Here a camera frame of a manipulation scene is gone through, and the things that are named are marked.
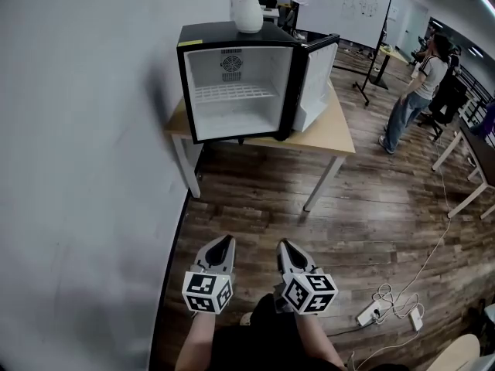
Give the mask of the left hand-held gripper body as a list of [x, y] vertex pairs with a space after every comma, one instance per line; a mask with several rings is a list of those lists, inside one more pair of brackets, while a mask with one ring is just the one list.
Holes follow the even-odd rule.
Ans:
[[234, 264], [193, 264], [185, 273], [183, 299], [192, 312], [219, 315], [233, 297]]

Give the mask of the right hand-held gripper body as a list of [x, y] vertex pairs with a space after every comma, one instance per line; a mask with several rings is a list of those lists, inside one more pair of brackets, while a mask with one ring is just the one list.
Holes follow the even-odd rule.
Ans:
[[294, 268], [285, 271], [279, 265], [278, 271], [282, 282], [275, 286], [273, 294], [277, 313], [321, 315], [338, 294], [332, 276], [325, 274], [321, 267], [312, 265], [307, 271]]

